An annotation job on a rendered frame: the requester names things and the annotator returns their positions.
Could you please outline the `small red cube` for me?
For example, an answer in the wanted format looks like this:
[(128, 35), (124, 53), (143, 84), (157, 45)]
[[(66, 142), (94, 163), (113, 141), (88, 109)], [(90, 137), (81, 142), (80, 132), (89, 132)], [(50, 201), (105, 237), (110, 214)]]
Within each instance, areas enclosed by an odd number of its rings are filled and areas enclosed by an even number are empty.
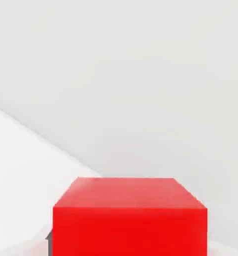
[(207, 256), (207, 232), (173, 178), (79, 177), (52, 209), (52, 256)]

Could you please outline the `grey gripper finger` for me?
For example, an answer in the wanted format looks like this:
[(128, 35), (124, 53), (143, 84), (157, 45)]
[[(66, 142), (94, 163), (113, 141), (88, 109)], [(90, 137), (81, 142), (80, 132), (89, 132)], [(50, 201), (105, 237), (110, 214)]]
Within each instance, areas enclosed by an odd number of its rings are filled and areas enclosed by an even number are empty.
[(52, 256), (52, 229), (44, 239), (36, 241), (30, 248), (29, 256)]

